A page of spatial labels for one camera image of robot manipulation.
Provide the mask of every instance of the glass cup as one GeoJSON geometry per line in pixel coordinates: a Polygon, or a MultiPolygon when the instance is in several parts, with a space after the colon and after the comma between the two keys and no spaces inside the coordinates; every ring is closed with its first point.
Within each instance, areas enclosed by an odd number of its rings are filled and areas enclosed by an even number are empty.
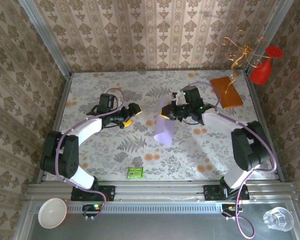
{"type": "Polygon", "coordinates": [[[283,207],[275,207],[267,211],[263,215],[263,222],[269,229],[276,229],[280,231],[290,231],[294,227],[294,218],[292,214],[283,207]]]}

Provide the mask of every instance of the floral wallpaper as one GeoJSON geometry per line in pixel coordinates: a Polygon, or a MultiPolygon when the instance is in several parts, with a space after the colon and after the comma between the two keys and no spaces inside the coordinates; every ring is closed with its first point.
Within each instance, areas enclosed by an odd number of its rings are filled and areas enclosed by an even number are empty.
{"type": "Polygon", "coordinates": [[[254,42],[278,0],[34,0],[72,72],[227,69],[224,36],[254,42]]]}
{"type": "Polygon", "coordinates": [[[260,103],[285,179],[300,201],[300,0],[295,0],[272,44],[284,51],[270,79],[257,87],[260,103]]]}
{"type": "Polygon", "coordinates": [[[0,240],[13,238],[64,82],[18,1],[0,0],[0,240]]]}
{"type": "MultiPolygon", "coordinates": [[[[133,117],[125,129],[103,129],[80,145],[80,165],[102,181],[127,180],[129,167],[143,167],[142,180],[219,180],[235,164],[230,136],[215,127],[176,122],[172,145],[154,139],[160,97],[186,85],[226,77],[231,70],[134,71],[74,73],[61,121],[67,130],[86,117],[99,102],[101,93],[120,88],[127,103],[140,105],[142,113],[133,117]]],[[[225,110],[235,119],[257,119],[243,74],[235,83],[244,105],[225,110]]],[[[206,85],[198,86],[205,103],[215,104],[217,97],[206,85]]],[[[121,98],[120,92],[111,93],[121,98]]],[[[254,179],[274,179],[273,174],[256,173],[254,179]]],[[[48,175],[46,180],[56,180],[48,175]]]]}

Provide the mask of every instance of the purple cable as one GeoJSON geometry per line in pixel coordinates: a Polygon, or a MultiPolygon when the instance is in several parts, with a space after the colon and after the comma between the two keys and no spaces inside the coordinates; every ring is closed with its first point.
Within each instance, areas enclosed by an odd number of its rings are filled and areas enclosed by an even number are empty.
{"type": "Polygon", "coordinates": [[[199,84],[199,85],[204,84],[204,85],[207,85],[207,86],[210,86],[211,88],[213,88],[213,90],[214,90],[214,92],[217,94],[217,98],[218,98],[217,103],[214,105],[215,113],[218,114],[220,117],[226,119],[227,121],[232,122],[232,123],[235,123],[235,124],[239,125],[240,127],[243,127],[243,128],[246,129],[249,133],[251,133],[253,136],[255,136],[255,137],[260,141],[260,143],[265,147],[265,149],[266,149],[267,152],[269,153],[270,158],[271,158],[271,160],[272,160],[272,161],[271,161],[271,162],[272,162],[272,168],[271,168],[271,169],[263,169],[263,168],[261,168],[261,169],[253,169],[253,170],[248,174],[248,176],[242,181],[242,183],[241,183],[241,185],[240,185],[240,187],[239,187],[239,190],[238,190],[238,194],[237,194],[237,196],[236,196],[236,200],[235,200],[235,222],[236,222],[236,225],[237,225],[237,227],[238,227],[240,233],[242,234],[242,236],[244,236],[246,239],[252,239],[252,238],[254,238],[255,235],[256,235],[255,228],[254,228],[253,224],[252,224],[247,218],[245,218],[245,217],[243,217],[243,216],[238,216],[238,214],[239,214],[239,213],[238,213],[238,204],[239,204],[239,201],[240,201],[240,199],[239,199],[239,198],[240,198],[240,192],[241,192],[241,190],[242,190],[244,184],[245,184],[246,181],[251,177],[251,175],[254,173],[254,171],[258,171],[258,172],[270,172],[270,173],[273,173],[273,172],[277,169],[277,159],[276,159],[274,153],[271,151],[270,147],[267,145],[267,143],[266,143],[266,142],[265,142],[258,134],[256,134],[254,131],[252,131],[250,128],[248,128],[248,127],[247,127],[246,125],[244,125],[243,123],[241,123],[241,122],[239,122],[239,121],[237,121],[237,120],[234,120],[233,118],[231,118],[231,117],[229,117],[229,116],[226,116],[226,115],[224,115],[224,114],[222,114],[222,113],[220,113],[220,112],[218,111],[218,105],[219,105],[219,103],[220,103],[220,101],[221,101],[221,94],[220,94],[220,92],[219,92],[219,90],[218,90],[217,88],[215,88],[214,86],[212,86],[210,83],[207,83],[207,82],[204,82],[204,81],[193,82],[193,83],[187,85],[186,87],[188,87],[188,86],[193,86],[193,85],[197,85],[197,84],[199,84]],[[244,232],[243,232],[242,229],[241,229],[241,226],[240,226],[240,223],[239,223],[239,219],[244,219],[244,220],[246,220],[246,221],[250,224],[250,226],[251,226],[251,228],[252,228],[252,235],[251,235],[251,236],[247,236],[247,235],[244,234],[244,232]]]}
{"type": "Polygon", "coordinates": [[[83,188],[83,187],[81,187],[81,186],[78,186],[78,185],[72,183],[72,182],[69,181],[67,178],[62,179],[61,176],[60,176],[60,174],[59,174],[59,168],[58,168],[59,165],[58,165],[58,163],[59,163],[59,152],[60,152],[61,144],[62,144],[63,140],[65,139],[66,135],[68,135],[69,133],[73,132],[75,129],[77,129],[78,127],[80,127],[82,124],[84,124],[84,123],[86,123],[86,122],[88,122],[88,121],[90,121],[90,120],[92,120],[92,119],[97,119],[97,118],[99,118],[99,117],[103,117],[103,116],[107,116],[107,115],[109,115],[109,114],[113,114],[113,113],[119,111],[119,110],[124,106],[124,103],[125,103],[125,95],[124,95],[124,93],[123,93],[119,88],[110,88],[106,93],[108,93],[108,92],[109,92],[110,90],[112,90],[112,89],[118,90],[118,91],[122,94],[123,100],[122,100],[121,105],[120,105],[116,110],[112,110],[112,111],[107,112],[107,113],[99,114],[99,115],[97,115],[97,116],[90,116],[90,117],[87,117],[86,119],[84,119],[84,120],[80,121],[79,123],[75,124],[72,128],[70,128],[68,131],[66,131],[66,132],[61,136],[61,138],[60,138],[60,140],[59,140],[59,142],[58,142],[58,145],[57,145],[57,147],[56,147],[56,149],[55,149],[55,166],[54,166],[54,169],[55,169],[55,175],[56,175],[56,177],[59,179],[59,181],[60,181],[60,182],[65,182],[65,183],[67,183],[67,184],[69,184],[69,185],[71,185],[71,186],[73,186],[73,187],[75,187],[75,188],[77,188],[77,189],[80,189],[81,191],[84,191],[84,192],[87,192],[87,193],[95,193],[95,194],[101,195],[101,196],[103,197],[103,201],[104,201],[103,207],[106,205],[107,198],[106,198],[106,196],[105,196],[102,192],[100,192],[100,191],[95,191],[95,190],[85,189],[85,188],[83,188]]]}

